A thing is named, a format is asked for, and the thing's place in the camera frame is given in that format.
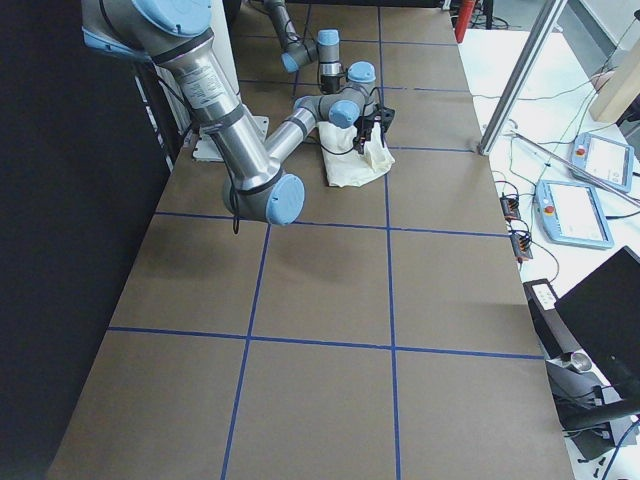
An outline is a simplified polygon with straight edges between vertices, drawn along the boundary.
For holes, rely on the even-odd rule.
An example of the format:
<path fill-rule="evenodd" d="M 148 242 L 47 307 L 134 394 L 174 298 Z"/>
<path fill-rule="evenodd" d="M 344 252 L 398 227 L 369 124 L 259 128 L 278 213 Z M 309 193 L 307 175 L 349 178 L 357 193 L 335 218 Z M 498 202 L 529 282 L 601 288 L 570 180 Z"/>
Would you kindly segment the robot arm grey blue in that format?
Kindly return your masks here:
<path fill-rule="evenodd" d="M 375 97 L 375 68 L 366 61 L 342 68 L 339 33 L 322 30 L 313 40 L 296 32 L 283 1 L 264 2 L 282 48 L 288 72 L 315 63 L 321 92 L 296 101 L 293 113 L 268 138 L 243 104 L 232 54 L 215 47 L 210 1 L 85 1 L 85 44 L 106 55 L 129 57 L 169 71 L 202 133 L 216 145 L 228 178 L 223 201 L 236 220 L 274 225 L 297 219 L 305 200 L 302 180 L 286 173 L 284 160 L 322 121 L 355 128 L 349 152 L 363 153 L 367 142 L 388 131 L 395 112 Z"/>
<path fill-rule="evenodd" d="M 285 1 L 263 1 L 278 37 L 285 70 L 296 73 L 302 67 L 316 64 L 317 84 L 322 94 L 335 94 L 346 77 L 340 60 L 340 35 L 337 29 L 323 29 L 315 38 L 303 39 L 296 31 Z"/>

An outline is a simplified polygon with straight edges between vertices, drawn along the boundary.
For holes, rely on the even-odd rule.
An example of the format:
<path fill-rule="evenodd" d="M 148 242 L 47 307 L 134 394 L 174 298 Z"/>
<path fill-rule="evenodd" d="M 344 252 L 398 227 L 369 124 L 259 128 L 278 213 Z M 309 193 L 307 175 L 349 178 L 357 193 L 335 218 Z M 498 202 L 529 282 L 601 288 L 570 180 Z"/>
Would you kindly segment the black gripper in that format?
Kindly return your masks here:
<path fill-rule="evenodd" d="M 319 64 L 319 87 L 322 94 L 335 94 L 342 85 L 346 73 L 340 62 Z"/>
<path fill-rule="evenodd" d="M 395 110 L 381 104 L 377 104 L 374 110 L 364 116 L 360 116 L 354 126 L 356 135 L 353 138 L 353 147 L 359 153 L 364 153 L 364 146 L 372 140 L 373 131 L 379 128 L 379 139 L 382 146 L 386 145 L 386 133 L 395 118 Z"/>

